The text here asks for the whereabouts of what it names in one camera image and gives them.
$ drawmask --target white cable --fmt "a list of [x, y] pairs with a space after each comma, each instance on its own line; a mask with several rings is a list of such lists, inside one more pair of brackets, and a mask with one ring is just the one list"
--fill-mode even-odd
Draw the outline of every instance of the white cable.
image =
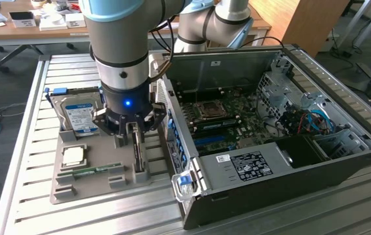
[[5, 118], [5, 117], [14, 117], [14, 116], [21, 115], [24, 112], [20, 112], [20, 113], [16, 113], [16, 114], [8, 114], [8, 115], [1, 115], [1, 112], [5, 111], [9, 108], [13, 108], [16, 106], [22, 106], [22, 105], [26, 105], [26, 103], [16, 103], [16, 104], [10, 104], [8, 106], [0, 107], [0, 116], [2, 116]]

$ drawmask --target cardboard box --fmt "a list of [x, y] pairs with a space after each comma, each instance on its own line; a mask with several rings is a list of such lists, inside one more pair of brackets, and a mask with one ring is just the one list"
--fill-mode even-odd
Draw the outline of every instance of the cardboard box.
[[66, 14], [65, 18], [68, 28], [78, 28], [86, 26], [81, 13]]
[[16, 28], [36, 26], [33, 14], [30, 12], [9, 12], [9, 16]]

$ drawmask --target gray floor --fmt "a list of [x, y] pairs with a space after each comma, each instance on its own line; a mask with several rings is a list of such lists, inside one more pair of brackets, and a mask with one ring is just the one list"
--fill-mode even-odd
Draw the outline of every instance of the gray floor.
[[[340, 19], [336, 25], [336, 33], [341, 33], [349, 20], [352, 14], [348, 17]], [[70, 54], [70, 53], [86, 53], [88, 44], [77, 43], [74, 44], [77, 50], [69, 50], [64, 44], [57, 45], [44, 45], [38, 46], [46, 54]], [[12, 50], [14, 47], [5, 47], [6, 50]], [[350, 57], [352, 62], [362, 62], [371, 67], [371, 36], [361, 45], [362, 55], [354, 54]], [[24, 51], [13, 60], [10, 60], [6, 65], [10, 68], [9, 74], [0, 73], [0, 106], [8, 105], [10, 103], [24, 102], [28, 97], [34, 66], [36, 66], [37, 55], [33, 51]], [[334, 59], [329, 54], [320, 53], [316, 56], [317, 61], [333, 72], [341, 68], [346, 67], [346, 63]], [[354, 69], [348, 69], [337, 73], [338, 78], [360, 76], [354, 72]], [[0, 183], [4, 183], [6, 168], [9, 164], [9, 159], [12, 155], [13, 145], [16, 141], [18, 126], [21, 117], [10, 117], [2, 119], [2, 130], [0, 134]]]

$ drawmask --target wooden desk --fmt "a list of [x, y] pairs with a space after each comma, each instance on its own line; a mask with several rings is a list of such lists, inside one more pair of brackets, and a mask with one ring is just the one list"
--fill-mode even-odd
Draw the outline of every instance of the wooden desk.
[[[14, 2], [0, 2], [0, 13], [9, 17], [8, 12], [28, 11], [33, 9], [29, 0], [16, 0]], [[252, 17], [254, 18], [250, 36], [262, 37], [269, 30], [269, 24], [262, 21], [256, 11], [252, 10]], [[50, 43], [69, 43], [69, 42], [88, 42], [88, 30], [82, 28], [70, 28], [62, 30], [40, 31], [37, 27], [14, 28], [12, 22], [0, 27], [0, 46], [4, 45], [22, 45], [22, 44], [50, 44]], [[166, 29], [160, 30], [162, 37], [169, 37]]]
[[[297, 44], [314, 56], [348, 0], [249, 0], [249, 4], [272, 26], [266, 36], [284, 44]], [[266, 39], [264, 44], [277, 43]]]

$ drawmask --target gray parts tray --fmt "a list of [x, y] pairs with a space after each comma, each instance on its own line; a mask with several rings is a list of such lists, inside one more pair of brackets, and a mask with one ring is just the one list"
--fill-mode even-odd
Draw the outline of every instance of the gray parts tray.
[[[114, 136], [86, 136], [76, 141], [62, 141], [58, 135], [49, 201], [69, 202], [109, 192], [145, 186], [150, 174], [145, 158], [145, 144], [140, 143], [144, 171], [134, 172], [134, 144], [116, 147]], [[64, 151], [82, 149], [82, 160], [76, 165], [64, 165]]]

